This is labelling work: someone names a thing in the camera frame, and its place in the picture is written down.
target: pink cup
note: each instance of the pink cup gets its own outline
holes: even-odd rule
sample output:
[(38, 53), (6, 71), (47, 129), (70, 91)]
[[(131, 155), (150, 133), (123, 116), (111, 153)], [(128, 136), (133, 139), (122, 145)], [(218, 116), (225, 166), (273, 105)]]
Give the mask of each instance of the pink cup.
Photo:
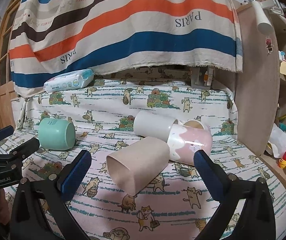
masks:
[(212, 135), (204, 129), (173, 124), (167, 144), (170, 148), (170, 160), (194, 165), (194, 153), (204, 150), (209, 156), (212, 150)]

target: bed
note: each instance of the bed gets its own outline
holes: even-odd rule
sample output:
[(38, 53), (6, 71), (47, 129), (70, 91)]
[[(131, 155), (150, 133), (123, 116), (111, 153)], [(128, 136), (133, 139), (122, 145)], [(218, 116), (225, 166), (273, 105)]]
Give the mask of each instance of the bed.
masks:
[[(16, 102), (21, 107), (15, 133), (0, 142), (6, 153), (32, 137), (43, 118), (73, 122), (77, 143), (67, 152), (42, 147), (23, 167), (30, 180), (46, 179), (70, 163), (81, 149), (92, 154), (92, 165), (69, 210), (92, 239), (194, 239), (209, 221), (219, 203), (212, 200), (194, 167), (169, 162), (168, 166), (136, 196), (128, 196), (111, 180), (106, 156), (140, 137), (133, 133), (133, 120), (141, 109), (176, 117), (180, 121), (201, 120), (211, 128), (210, 158), (226, 173), (245, 180), (259, 176), (267, 180), (273, 200), (276, 239), (286, 235), (286, 190), (276, 176), (250, 150), (237, 141), (238, 112), (232, 93), (195, 90), (187, 85), (189, 72), (165, 67), (141, 67), (96, 76), (89, 87), (42, 93)], [(13, 204), (16, 187), (5, 189)], [(197, 198), (189, 201), (189, 194)], [(61, 236), (47, 203), (43, 209), (55, 234)], [(222, 237), (232, 233), (244, 201), (240, 201)], [(144, 224), (142, 216), (153, 224)], [(116, 234), (122, 231), (122, 237)]]

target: wet wipes pack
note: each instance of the wet wipes pack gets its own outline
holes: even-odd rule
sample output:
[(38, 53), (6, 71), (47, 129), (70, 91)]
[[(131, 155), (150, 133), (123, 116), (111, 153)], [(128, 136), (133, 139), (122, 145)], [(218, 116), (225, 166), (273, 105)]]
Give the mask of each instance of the wet wipes pack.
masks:
[(51, 78), (44, 83), (46, 92), (72, 90), (86, 87), (94, 78), (91, 69), (76, 70)]

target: cup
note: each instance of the cup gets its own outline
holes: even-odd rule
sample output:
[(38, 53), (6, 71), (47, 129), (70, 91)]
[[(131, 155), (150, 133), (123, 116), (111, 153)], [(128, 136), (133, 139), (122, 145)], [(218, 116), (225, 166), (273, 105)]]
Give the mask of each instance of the cup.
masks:
[(136, 135), (151, 136), (167, 142), (174, 123), (177, 124), (178, 120), (173, 117), (141, 110), (134, 119), (133, 130)]
[(145, 137), (106, 157), (108, 173), (125, 193), (134, 196), (169, 163), (170, 149), (157, 138)]
[(38, 139), (45, 149), (71, 149), (75, 144), (74, 125), (64, 119), (44, 118), (39, 125)]
[(210, 127), (208, 127), (208, 126), (207, 126), (206, 124), (204, 124), (204, 123), (201, 123), (201, 122), (198, 121), (198, 120), (188, 120), (188, 121), (186, 121), (183, 125), (184, 125), (184, 126), (190, 126), (190, 127), (197, 128), (197, 129), (204, 129), (204, 130), (207, 130), (208, 132), (211, 133)]
[(170, 160), (194, 166), (194, 153), (204, 150), (210, 156), (212, 141), (208, 130), (174, 124), (167, 140)]

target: metal bolt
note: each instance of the metal bolt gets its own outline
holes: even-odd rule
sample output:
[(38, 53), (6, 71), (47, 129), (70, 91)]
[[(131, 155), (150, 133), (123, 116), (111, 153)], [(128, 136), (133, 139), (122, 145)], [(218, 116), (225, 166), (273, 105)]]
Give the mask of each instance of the metal bolt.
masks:
[(24, 184), (25, 182), (27, 182), (27, 178), (22, 178), (22, 179), (20, 180), (20, 183), (21, 183), (21, 184)]
[(49, 180), (55, 180), (57, 177), (57, 175), (55, 173), (52, 173), (50, 176), (49, 176)]
[(235, 174), (232, 174), (232, 173), (228, 175), (228, 178), (230, 180), (237, 180), (237, 176)]
[(260, 183), (265, 183), (265, 179), (263, 177), (259, 177), (258, 180)]

